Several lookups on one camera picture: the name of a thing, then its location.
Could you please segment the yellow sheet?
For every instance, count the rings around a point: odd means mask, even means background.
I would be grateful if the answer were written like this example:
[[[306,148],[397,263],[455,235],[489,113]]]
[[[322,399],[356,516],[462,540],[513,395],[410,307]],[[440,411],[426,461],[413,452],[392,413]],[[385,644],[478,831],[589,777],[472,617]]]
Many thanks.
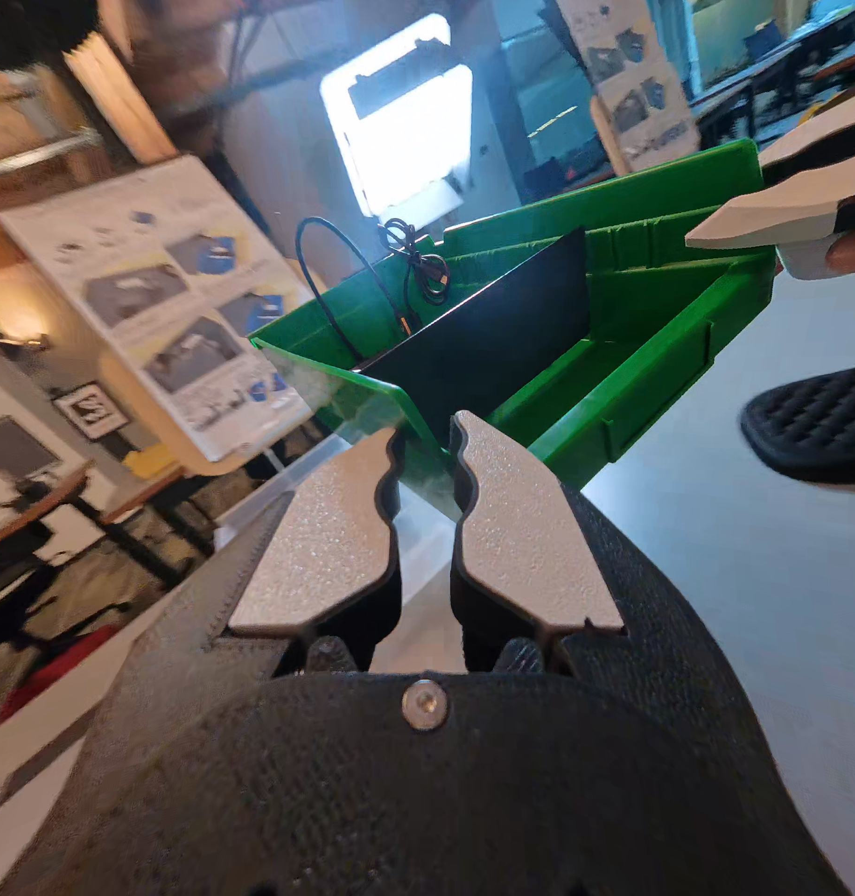
[[[182,470],[175,455],[163,442],[143,450],[130,451],[121,463],[133,476],[142,480],[159,479]]]

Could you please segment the green plastic bin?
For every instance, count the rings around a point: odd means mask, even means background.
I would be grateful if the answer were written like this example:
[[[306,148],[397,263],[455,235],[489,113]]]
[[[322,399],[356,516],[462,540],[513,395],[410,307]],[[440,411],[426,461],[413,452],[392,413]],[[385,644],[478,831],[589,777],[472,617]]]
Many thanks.
[[[418,242],[448,263],[449,298],[435,308],[415,294],[411,307],[423,329],[566,233],[586,229],[588,336],[482,418],[581,488],[769,305],[772,249],[692,249],[685,242],[728,199],[763,186],[757,147],[743,139],[457,225],[439,242]],[[254,346],[356,373],[408,339],[370,272],[329,289],[323,302],[346,341],[311,300],[257,330]]]

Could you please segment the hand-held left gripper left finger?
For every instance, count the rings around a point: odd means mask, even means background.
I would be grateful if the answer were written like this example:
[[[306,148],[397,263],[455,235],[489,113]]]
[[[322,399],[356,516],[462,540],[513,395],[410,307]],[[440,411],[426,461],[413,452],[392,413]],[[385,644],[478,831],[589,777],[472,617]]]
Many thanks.
[[[358,666],[371,664],[401,615],[403,443],[382,428],[303,482],[228,621],[233,634],[305,647],[334,636]]]

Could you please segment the wooden easel with poster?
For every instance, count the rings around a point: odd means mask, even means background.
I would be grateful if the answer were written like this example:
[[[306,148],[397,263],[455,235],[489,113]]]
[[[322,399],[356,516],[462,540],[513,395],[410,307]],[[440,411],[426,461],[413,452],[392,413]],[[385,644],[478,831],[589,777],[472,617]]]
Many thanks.
[[[699,151],[701,136],[649,2],[558,1],[592,90],[590,109],[617,175]]]

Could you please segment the black white marker tag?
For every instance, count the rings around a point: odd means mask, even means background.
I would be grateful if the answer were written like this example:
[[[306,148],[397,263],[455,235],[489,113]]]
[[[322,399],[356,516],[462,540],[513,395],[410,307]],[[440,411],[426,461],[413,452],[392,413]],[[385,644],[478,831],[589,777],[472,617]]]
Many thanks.
[[[90,442],[100,442],[131,422],[119,403],[95,380],[69,391],[59,390],[51,403]]]

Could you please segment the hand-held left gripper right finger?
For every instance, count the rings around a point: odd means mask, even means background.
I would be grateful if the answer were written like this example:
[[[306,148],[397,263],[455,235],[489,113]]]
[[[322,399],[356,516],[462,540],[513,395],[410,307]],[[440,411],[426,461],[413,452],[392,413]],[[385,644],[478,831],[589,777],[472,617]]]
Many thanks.
[[[518,442],[467,410],[451,419],[461,511],[450,604],[466,668],[492,668],[511,640],[549,658],[574,634],[622,636],[625,623],[565,487]]]

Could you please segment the black divider panel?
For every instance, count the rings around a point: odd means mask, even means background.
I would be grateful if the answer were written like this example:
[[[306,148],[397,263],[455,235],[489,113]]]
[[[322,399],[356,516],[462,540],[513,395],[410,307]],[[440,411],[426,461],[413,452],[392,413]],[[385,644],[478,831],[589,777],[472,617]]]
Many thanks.
[[[572,230],[354,372],[403,389],[440,447],[590,332],[587,232]]]

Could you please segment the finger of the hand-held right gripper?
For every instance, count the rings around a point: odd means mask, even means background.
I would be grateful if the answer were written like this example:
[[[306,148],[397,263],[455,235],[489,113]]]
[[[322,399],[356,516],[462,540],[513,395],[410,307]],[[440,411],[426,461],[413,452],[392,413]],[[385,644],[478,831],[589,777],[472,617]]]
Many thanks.
[[[834,231],[847,185],[837,175],[794,175],[763,191],[736,196],[688,231],[699,249],[805,243]]]
[[[855,157],[855,94],[847,91],[760,153],[765,185]]]

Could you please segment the bright light panel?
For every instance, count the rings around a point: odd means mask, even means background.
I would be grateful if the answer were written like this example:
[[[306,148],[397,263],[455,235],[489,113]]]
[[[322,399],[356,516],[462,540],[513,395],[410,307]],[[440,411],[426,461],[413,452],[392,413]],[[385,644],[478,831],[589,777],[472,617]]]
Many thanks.
[[[462,206],[473,73],[444,16],[424,16],[326,74],[320,95],[366,218],[421,229]]]

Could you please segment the black textured pad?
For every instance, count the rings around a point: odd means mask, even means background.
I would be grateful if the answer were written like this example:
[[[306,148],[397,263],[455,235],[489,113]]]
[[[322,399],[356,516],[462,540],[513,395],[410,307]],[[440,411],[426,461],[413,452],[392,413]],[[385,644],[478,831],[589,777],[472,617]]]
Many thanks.
[[[855,367],[761,393],[738,423],[751,451],[774,472],[855,487]]]

